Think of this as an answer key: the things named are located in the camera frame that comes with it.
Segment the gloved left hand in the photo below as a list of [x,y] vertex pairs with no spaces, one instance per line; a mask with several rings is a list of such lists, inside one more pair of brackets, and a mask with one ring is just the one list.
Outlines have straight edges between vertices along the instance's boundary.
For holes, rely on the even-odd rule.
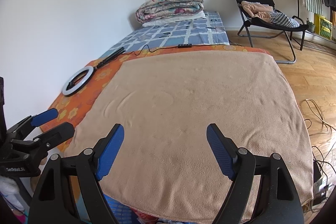
[[19,194],[19,187],[17,183],[8,177],[0,177],[0,191],[4,196],[5,200],[13,205],[18,211],[24,212],[25,208],[22,206],[20,201],[17,199],[17,194]]

